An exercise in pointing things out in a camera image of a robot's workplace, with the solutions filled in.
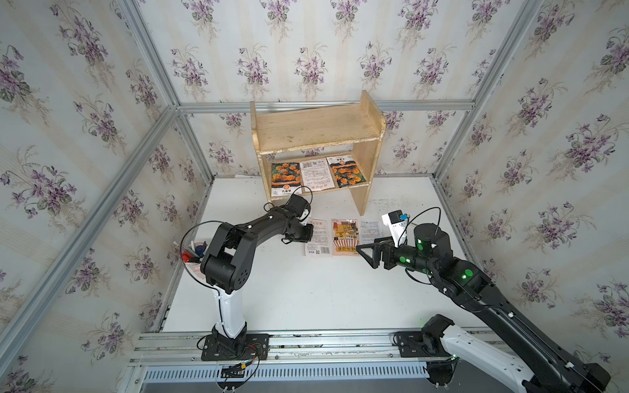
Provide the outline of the white text seed bag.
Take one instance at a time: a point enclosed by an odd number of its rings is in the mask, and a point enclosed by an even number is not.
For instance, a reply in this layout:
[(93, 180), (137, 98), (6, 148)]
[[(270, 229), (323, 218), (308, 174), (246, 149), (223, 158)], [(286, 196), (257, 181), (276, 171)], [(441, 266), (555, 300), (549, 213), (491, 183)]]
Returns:
[(358, 222), (359, 244), (373, 242), (383, 237), (382, 224), (377, 220), (360, 220)]

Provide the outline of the white barcode seed bag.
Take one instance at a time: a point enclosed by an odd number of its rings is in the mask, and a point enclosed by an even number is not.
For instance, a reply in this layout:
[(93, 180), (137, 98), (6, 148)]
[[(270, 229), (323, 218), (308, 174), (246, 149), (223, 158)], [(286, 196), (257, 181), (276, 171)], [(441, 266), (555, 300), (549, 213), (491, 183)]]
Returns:
[(322, 219), (312, 219), (313, 225), (312, 239), (305, 245), (305, 255), (308, 257), (331, 256), (331, 237), (329, 233), (329, 222)]

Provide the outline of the colourful popcorn seed bag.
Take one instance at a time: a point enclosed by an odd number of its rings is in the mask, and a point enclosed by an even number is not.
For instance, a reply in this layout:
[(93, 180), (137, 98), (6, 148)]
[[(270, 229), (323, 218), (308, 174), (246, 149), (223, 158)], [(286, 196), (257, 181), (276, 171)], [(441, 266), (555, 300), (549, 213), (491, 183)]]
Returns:
[(358, 255), (360, 245), (358, 221), (353, 219), (333, 219), (333, 256)]

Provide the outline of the orange flower seed bag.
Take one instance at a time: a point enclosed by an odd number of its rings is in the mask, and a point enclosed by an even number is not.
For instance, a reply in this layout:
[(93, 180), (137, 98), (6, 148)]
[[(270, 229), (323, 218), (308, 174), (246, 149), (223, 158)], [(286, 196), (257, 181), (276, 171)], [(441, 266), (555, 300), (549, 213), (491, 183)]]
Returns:
[(273, 163), (271, 170), (270, 195), (272, 197), (290, 196), (301, 187), (299, 163)]
[(352, 155), (328, 157), (327, 162), (339, 188), (367, 183), (357, 161)]

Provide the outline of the white label seed bag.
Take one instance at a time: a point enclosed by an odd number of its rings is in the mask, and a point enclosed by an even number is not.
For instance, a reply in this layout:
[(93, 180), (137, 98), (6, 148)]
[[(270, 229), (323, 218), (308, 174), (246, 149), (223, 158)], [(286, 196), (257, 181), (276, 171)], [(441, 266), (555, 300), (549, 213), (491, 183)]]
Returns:
[(300, 169), (301, 184), (309, 190), (321, 192), (337, 188), (326, 158), (303, 161)]

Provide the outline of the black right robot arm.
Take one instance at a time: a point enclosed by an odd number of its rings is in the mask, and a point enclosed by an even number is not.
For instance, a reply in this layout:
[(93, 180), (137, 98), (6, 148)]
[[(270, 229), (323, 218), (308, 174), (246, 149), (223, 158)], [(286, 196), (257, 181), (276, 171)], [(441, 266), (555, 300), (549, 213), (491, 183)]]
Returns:
[(424, 273), (428, 285), (483, 321), (510, 349), (473, 337), (441, 314), (418, 332), (396, 333), (393, 343), (401, 357), (434, 359), (427, 364), (433, 385), (447, 385), (459, 360), (513, 392), (603, 392), (609, 385), (603, 366), (571, 355), (517, 310), (480, 268), (454, 256), (449, 235), (437, 225), (416, 226), (412, 245), (381, 237), (356, 250), (373, 269), (400, 266), (406, 273)]

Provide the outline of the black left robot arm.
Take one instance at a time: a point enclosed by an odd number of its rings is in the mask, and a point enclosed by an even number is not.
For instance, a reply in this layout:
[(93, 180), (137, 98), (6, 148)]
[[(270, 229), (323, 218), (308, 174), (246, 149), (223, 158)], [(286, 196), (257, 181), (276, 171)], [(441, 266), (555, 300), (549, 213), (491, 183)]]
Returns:
[(211, 333), (202, 339), (203, 361), (267, 359), (270, 336), (247, 331), (241, 290), (250, 278), (259, 245), (276, 236), (281, 236), (284, 244), (312, 239), (314, 225), (306, 222), (311, 203), (293, 194), (256, 219), (222, 223), (216, 229), (200, 264), (219, 314)]

